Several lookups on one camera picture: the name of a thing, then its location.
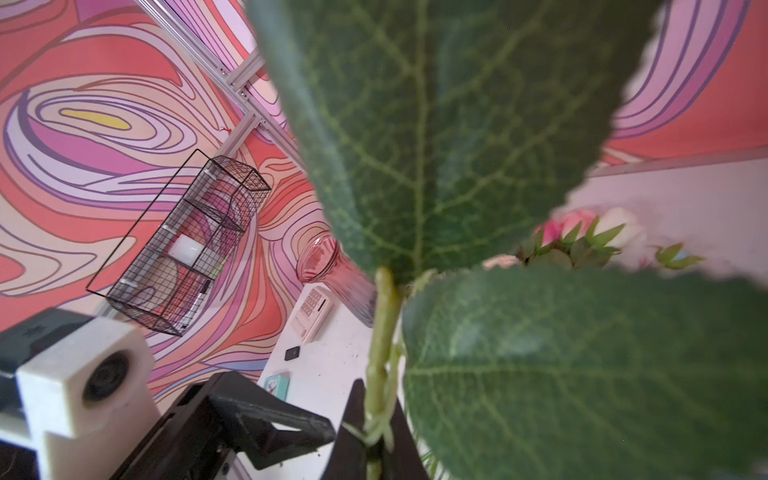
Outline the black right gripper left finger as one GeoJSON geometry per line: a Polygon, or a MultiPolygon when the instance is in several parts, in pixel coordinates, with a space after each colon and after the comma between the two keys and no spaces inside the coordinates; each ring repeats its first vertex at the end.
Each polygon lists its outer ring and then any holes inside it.
{"type": "Polygon", "coordinates": [[[364,480],[366,478],[366,448],[344,425],[355,428],[364,425],[364,398],[366,388],[362,379],[352,384],[352,389],[322,480],[364,480]]]}

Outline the pink rose stem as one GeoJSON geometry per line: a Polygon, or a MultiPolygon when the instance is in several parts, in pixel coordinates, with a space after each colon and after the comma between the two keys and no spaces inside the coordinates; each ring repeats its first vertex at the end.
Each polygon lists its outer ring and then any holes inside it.
{"type": "Polygon", "coordinates": [[[455,479],[746,479],[767,464],[767,292],[536,262],[598,160],[657,1],[250,1],[325,217],[376,280],[367,444],[455,479]]]}

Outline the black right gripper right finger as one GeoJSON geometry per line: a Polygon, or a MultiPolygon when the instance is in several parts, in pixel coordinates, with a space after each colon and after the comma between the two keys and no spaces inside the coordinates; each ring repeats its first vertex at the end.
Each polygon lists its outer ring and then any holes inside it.
{"type": "Polygon", "coordinates": [[[428,480],[405,413],[397,402],[390,425],[394,435],[394,448],[383,449],[383,478],[386,480],[428,480]]]}

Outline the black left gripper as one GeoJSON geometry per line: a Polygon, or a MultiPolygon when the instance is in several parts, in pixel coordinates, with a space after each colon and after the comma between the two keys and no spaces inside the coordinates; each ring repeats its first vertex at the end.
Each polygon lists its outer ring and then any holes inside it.
{"type": "Polygon", "coordinates": [[[215,479],[234,471],[239,453],[264,470],[335,439],[327,418],[229,371],[186,388],[112,477],[215,479]]]}

